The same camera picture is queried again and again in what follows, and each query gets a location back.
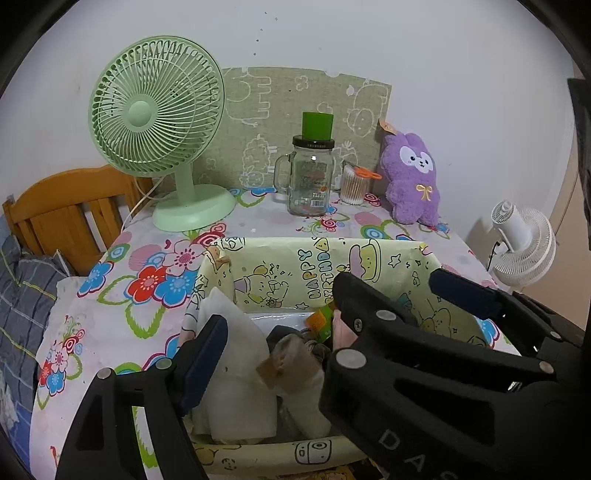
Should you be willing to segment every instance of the purple plush toy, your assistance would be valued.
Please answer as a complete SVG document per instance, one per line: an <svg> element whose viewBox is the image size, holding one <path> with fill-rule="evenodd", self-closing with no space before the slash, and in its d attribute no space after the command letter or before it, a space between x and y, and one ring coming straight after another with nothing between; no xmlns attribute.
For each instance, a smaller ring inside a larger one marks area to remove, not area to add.
<svg viewBox="0 0 591 480"><path fill-rule="evenodd" d="M390 184L386 198L392 205L392 217L399 223L419 222L436 226L439 191L435 184L435 163L418 135L384 133L380 158Z"/></svg>

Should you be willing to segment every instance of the floral tablecloth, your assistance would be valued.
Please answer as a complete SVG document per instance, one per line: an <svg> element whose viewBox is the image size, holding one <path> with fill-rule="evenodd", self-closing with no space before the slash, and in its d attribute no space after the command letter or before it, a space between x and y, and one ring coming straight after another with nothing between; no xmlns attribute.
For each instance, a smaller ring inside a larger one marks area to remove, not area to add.
<svg viewBox="0 0 591 480"><path fill-rule="evenodd" d="M402 239L427 243L443 268L483 286L493 279L445 223L434 228L400 225L372 194L360 206L333 193L322 218L290 215L274 189L231 189L237 206L222 221L183 233L159 231L144 209L90 272L47 352L31 422L31 472L53 479L80 401L96 372L147 369L172 357L205 248L223 237L307 236ZM490 320L478 320L495 349L517 351ZM140 451L149 478L160 472L143 409L135 409Z"/></svg>

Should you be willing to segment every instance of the fan base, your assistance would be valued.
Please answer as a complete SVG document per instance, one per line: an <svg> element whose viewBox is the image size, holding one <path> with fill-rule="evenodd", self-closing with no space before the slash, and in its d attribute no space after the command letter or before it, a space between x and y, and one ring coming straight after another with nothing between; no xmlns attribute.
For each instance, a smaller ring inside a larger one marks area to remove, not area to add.
<svg viewBox="0 0 591 480"><path fill-rule="evenodd" d="M177 192L156 204L152 221L167 232L186 232L211 225L230 214L236 199L218 185L195 185L194 200L181 204Z"/></svg>

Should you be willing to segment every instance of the glass jar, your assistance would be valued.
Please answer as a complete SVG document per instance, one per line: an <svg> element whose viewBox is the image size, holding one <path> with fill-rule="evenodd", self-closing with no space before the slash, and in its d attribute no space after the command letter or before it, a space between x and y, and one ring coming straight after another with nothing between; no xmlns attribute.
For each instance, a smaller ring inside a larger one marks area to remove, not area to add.
<svg viewBox="0 0 591 480"><path fill-rule="evenodd" d="M335 169L331 155L334 140L307 140L301 135L293 137L294 151L280 156L275 162L274 185L279 193L287 195L287 209L293 215L322 216L330 201L330 185ZM290 163L287 185L279 182L281 163Z"/></svg>

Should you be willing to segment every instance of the green cap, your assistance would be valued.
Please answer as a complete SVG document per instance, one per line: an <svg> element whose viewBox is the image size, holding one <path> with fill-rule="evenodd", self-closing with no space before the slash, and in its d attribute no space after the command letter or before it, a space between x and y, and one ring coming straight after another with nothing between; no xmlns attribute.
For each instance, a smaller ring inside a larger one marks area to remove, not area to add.
<svg viewBox="0 0 591 480"><path fill-rule="evenodd" d="M306 140L330 140L333 118L332 113L303 112L301 136Z"/></svg>

